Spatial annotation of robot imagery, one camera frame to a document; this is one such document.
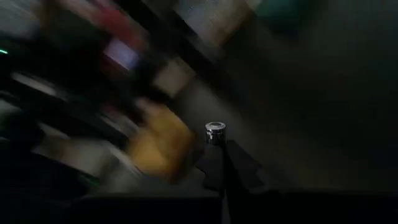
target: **gray wall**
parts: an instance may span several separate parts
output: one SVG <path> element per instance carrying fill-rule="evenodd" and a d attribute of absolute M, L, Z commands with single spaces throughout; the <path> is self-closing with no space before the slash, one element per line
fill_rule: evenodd
<path fill-rule="evenodd" d="M 227 43 L 239 110 L 193 81 L 177 111 L 230 138 L 280 185 L 395 190 L 398 2 L 322 1 L 295 36 L 250 18 Z"/>

